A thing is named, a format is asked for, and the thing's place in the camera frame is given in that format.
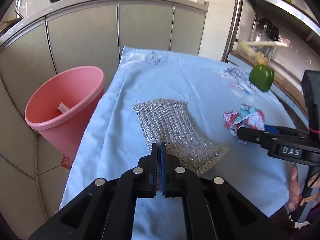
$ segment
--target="tiled floor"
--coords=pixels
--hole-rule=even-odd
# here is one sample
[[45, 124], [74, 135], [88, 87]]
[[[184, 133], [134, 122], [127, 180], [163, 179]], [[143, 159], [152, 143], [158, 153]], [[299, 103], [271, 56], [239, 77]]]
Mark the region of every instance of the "tiled floor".
[[69, 173], [60, 166], [62, 154], [41, 135], [37, 140], [37, 164], [41, 195], [48, 217], [58, 209]]

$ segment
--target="white label inside bin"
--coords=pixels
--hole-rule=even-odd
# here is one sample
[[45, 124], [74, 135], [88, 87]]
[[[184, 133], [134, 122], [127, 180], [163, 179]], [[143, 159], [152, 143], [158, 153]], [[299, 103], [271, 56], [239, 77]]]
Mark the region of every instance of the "white label inside bin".
[[60, 103], [58, 106], [58, 109], [60, 110], [61, 113], [65, 113], [66, 111], [70, 110], [64, 103]]

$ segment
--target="blue tablecloth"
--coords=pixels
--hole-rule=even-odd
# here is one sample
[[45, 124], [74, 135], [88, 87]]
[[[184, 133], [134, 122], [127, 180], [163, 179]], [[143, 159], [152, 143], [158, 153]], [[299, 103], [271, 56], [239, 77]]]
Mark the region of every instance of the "blue tablecloth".
[[[267, 156], [257, 144], [240, 144], [224, 127], [223, 113], [242, 103], [265, 114], [265, 123], [294, 128], [272, 92], [248, 81], [248, 70], [207, 58], [125, 47], [119, 69], [84, 132], [60, 205], [95, 178], [107, 180], [136, 167], [148, 154], [132, 105], [153, 99], [185, 100], [199, 128], [229, 151], [204, 178], [221, 176], [267, 216], [288, 200], [292, 163]], [[138, 199], [132, 239], [185, 239], [181, 199]]]

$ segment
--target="green bell pepper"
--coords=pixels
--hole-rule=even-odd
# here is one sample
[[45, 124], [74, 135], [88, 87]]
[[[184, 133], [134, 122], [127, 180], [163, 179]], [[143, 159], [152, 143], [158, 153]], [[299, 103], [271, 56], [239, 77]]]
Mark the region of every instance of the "green bell pepper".
[[267, 92], [275, 78], [275, 71], [262, 64], [256, 65], [252, 68], [249, 81], [263, 92]]

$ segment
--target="bucket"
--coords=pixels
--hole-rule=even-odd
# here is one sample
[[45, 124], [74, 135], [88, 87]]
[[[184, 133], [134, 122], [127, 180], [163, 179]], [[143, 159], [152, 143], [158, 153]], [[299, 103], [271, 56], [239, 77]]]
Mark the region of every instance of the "bucket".
[[[104, 91], [104, 73], [94, 66], [66, 70], [44, 83], [30, 98], [27, 124], [58, 151], [74, 160], [83, 133]], [[67, 108], [58, 107], [64, 104]]]

